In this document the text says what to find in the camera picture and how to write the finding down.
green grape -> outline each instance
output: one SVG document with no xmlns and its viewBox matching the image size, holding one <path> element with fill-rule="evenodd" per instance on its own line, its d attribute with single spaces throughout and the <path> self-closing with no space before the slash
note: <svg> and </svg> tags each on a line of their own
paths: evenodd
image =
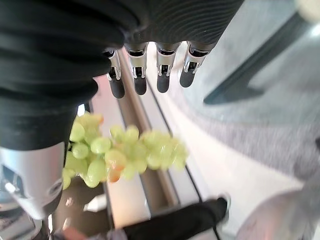
<svg viewBox="0 0 320 240">
<path fill-rule="evenodd" d="M 185 168 L 185 166 L 186 166 L 186 162 L 184 161 L 184 160 L 175 160 L 174 162 L 173 162 L 173 165 L 175 166 L 175 168 L 177 169 L 177 170 L 183 170 L 184 168 Z"/>
<path fill-rule="evenodd" d="M 69 169 L 69 168 L 64 168 L 66 173 L 68 174 L 68 176 L 70 178 L 73 178 L 74 176 L 76 176 L 76 171 L 73 169 Z"/>
<path fill-rule="evenodd" d="M 98 137 L 90 145 L 91 152 L 95 154 L 104 154 L 111 148 L 111 141 L 107 137 Z"/>
<path fill-rule="evenodd" d="M 65 190 L 70 186 L 71 178 L 69 177 L 68 172 L 64 168 L 62 169 L 62 179 L 63 179 L 62 190 Z"/>
<path fill-rule="evenodd" d="M 150 169 L 152 170 L 157 170 L 160 168 L 161 165 L 161 159 L 158 155 L 151 153 L 147 158 L 146 158 L 147 165 Z"/>
<path fill-rule="evenodd" d="M 123 141 L 129 144 L 134 144 L 136 141 L 138 141 L 138 138 L 139 138 L 138 128 L 134 125 L 128 126 L 124 133 Z"/>
<path fill-rule="evenodd" d="M 83 180 L 84 180 L 84 183 L 91 189 L 95 188 L 100 183 L 99 180 L 97 181 L 97 179 L 91 179 L 88 176 L 85 176 Z"/>
<path fill-rule="evenodd" d="M 117 149 L 111 149 L 104 155 L 104 160 L 107 165 L 110 165 L 112 169 L 121 171 L 127 164 L 127 157 Z"/>
<path fill-rule="evenodd" d="M 148 155 L 148 149 L 140 141 L 132 146 L 131 157 L 134 160 L 145 159 Z"/>
<path fill-rule="evenodd" d="M 110 134 L 117 143 L 122 143 L 124 141 L 125 132 L 121 126 L 119 125 L 112 126 L 110 128 Z"/>
<path fill-rule="evenodd" d="M 132 163 L 128 163 L 123 171 L 121 172 L 121 176 L 126 180 L 131 180 L 136 174 L 135 166 Z"/>
<path fill-rule="evenodd" d="M 85 159 L 76 159 L 72 152 L 68 151 L 66 153 L 64 168 L 78 174 L 87 173 L 87 161 Z"/>
<path fill-rule="evenodd" d="M 66 169 L 75 170 L 77 168 L 78 164 L 79 164 L 79 160 L 74 157 L 72 152 L 67 151 L 66 152 L 66 157 L 65 157 L 65 165 L 64 165 L 64 167 Z"/>
<path fill-rule="evenodd" d="M 86 129 L 90 126 L 98 127 L 103 120 L 102 114 L 92 114 L 86 111 L 82 116 L 77 116 L 74 121 L 80 123 Z"/>
<path fill-rule="evenodd" d="M 80 142 L 82 139 L 84 139 L 85 132 L 86 131 L 84 127 L 80 123 L 74 122 L 70 133 L 70 141 L 75 143 Z"/>
<path fill-rule="evenodd" d="M 88 163 L 88 165 L 90 163 L 92 163 L 94 160 L 96 160 L 97 158 L 100 158 L 99 155 L 94 154 L 93 152 L 90 152 L 89 155 L 85 158 L 86 162 Z"/>
<path fill-rule="evenodd" d="M 133 165 L 139 174 L 143 174 L 147 169 L 147 161 L 143 159 L 134 160 Z"/>
<path fill-rule="evenodd" d="M 106 175 L 106 164 L 103 159 L 97 158 L 89 165 L 87 177 L 92 182 L 100 182 L 100 180 Z"/>
<path fill-rule="evenodd" d="M 72 146 L 72 154 L 76 159 L 84 159 L 89 154 L 89 149 L 84 143 L 76 143 Z"/>
<path fill-rule="evenodd" d="M 162 158 L 160 168 L 162 170 L 167 170 L 173 163 L 174 160 L 171 157 Z"/>
<path fill-rule="evenodd" d="M 118 144 L 116 147 L 120 152 L 122 152 L 129 160 L 132 156 L 133 146 L 127 143 Z"/>
<path fill-rule="evenodd" d="M 161 133 L 158 131 L 147 132 L 142 136 L 143 144 L 152 149 L 154 146 L 158 145 L 161 139 Z"/>
<path fill-rule="evenodd" d="M 93 140 L 100 136 L 101 133 L 99 132 L 99 128 L 90 126 L 85 131 L 84 140 L 86 143 L 91 144 Z"/>
<path fill-rule="evenodd" d="M 172 153 L 174 152 L 175 147 L 170 144 L 158 144 L 153 147 L 152 152 L 160 155 L 160 157 L 163 158 L 170 158 Z"/>
</svg>

floor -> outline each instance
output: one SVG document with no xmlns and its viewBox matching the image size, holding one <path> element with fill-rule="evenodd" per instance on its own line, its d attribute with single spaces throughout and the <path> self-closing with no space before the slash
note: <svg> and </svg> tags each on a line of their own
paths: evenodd
<svg viewBox="0 0 320 240">
<path fill-rule="evenodd" d="M 203 103 L 211 90 L 293 14 L 294 7 L 292 0 L 246 0 L 192 86 L 184 89 L 179 76 L 186 45 L 180 47 L 168 94 L 214 138 L 306 181 L 320 169 L 315 142 L 320 136 L 320 35 L 304 35 L 253 77 L 249 85 L 263 89 L 263 96 L 222 105 Z"/>
<path fill-rule="evenodd" d="M 298 117 L 293 118 L 292 114 L 302 109 L 299 104 L 303 105 L 299 100 L 294 100 L 294 103 L 299 104 L 296 108 L 292 104 L 290 111 L 265 111 L 264 117 L 268 116 L 268 121 L 264 122 L 263 114 L 262 117 L 255 118 L 254 109 L 259 105 L 250 106 L 240 102 L 223 108 L 203 104 L 206 95 L 293 12 L 294 1 L 246 0 L 219 44 L 203 63 L 193 85 L 186 89 L 180 87 L 178 78 L 186 50 L 186 45 L 182 44 L 176 56 L 167 94 L 156 90 L 156 50 L 154 44 L 148 46 L 147 77 L 172 132 L 185 139 L 193 159 L 189 159 L 187 165 L 200 193 L 205 198 L 216 197 L 222 192 L 231 195 L 230 217 L 222 227 L 222 239 L 233 239 L 245 219 L 264 200 L 279 193 L 301 189 L 304 181 L 320 168 L 320 153 L 315 144 L 320 136 L 320 126 L 317 123 L 320 111 L 317 107 L 309 105 L 311 114 L 303 118 L 304 114 L 301 112 Z M 286 81 L 292 79 L 294 74 L 289 71 L 286 57 L 290 59 L 302 54 L 303 59 L 308 56 L 317 58 L 320 56 L 318 44 L 318 40 L 314 41 L 306 36 L 288 49 L 288 55 L 279 56 L 272 68 L 258 74 L 260 78 L 255 78 L 253 83 L 262 79 L 265 84 L 270 80 L 268 74 L 271 70 L 274 71 L 272 77 L 277 77 L 276 80 L 283 76 Z M 301 49 L 308 49 L 308 52 L 303 54 Z M 294 64 L 295 68 L 307 65 L 301 61 Z M 302 76 L 306 76 L 305 73 L 310 72 L 310 69 L 312 74 L 320 75 L 319 68 L 314 63 L 307 66 L 310 68 L 302 70 Z M 296 75 L 298 77 L 295 80 L 302 78 L 299 73 Z M 319 101 L 318 78 L 306 77 L 303 80 L 313 86 L 313 91 L 307 91 L 310 99 Z M 269 95 L 268 98 L 269 100 L 261 102 L 260 109 L 271 105 L 272 96 Z M 212 239 L 212 232 L 203 233 L 201 239 Z"/>
</svg>

robotic hand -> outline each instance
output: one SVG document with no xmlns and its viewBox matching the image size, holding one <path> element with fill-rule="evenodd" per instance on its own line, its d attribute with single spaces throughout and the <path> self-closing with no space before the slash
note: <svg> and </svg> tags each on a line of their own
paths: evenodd
<svg viewBox="0 0 320 240">
<path fill-rule="evenodd" d="M 0 190 L 32 218 L 46 218 L 60 201 L 77 107 L 98 88 L 92 77 L 108 73 L 114 96 L 125 94 L 116 49 L 125 45 L 143 95 L 147 45 L 156 42 L 157 88 L 164 93 L 176 50 L 188 41 L 180 83 L 189 87 L 242 2 L 2 0 Z"/>
</svg>

person's leg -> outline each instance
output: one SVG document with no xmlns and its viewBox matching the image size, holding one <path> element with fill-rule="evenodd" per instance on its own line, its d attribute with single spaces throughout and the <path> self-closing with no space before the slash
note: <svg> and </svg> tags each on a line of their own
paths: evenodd
<svg viewBox="0 0 320 240">
<path fill-rule="evenodd" d="M 192 204 L 169 214 L 124 227 L 128 240 L 187 240 L 215 227 L 226 215 L 224 198 Z"/>
</svg>

white floor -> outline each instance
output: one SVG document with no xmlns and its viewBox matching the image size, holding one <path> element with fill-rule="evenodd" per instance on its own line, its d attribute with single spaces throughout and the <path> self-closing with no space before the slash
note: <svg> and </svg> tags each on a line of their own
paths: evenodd
<svg viewBox="0 0 320 240">
<path fill-rule="evenodd" d="M 155 68 L 155 61 L 148 61 L 147 77 L 172 132 L 184 139 L 189 148 L 194 160 L 188 160 L 187 164 L 201 194 L 205 198 L 223 192 L 231 195 L 229 221 L 222 228 L 225 234 L 235 236 L 248 215 L 265 199 L 302 187 L 303 183 L 296 178 L 240 154 L 200 129 L 167 94 L 157 91 Z M 208 233 L 201 239 L 212 240 L 213 237 Z"/>
</svg>

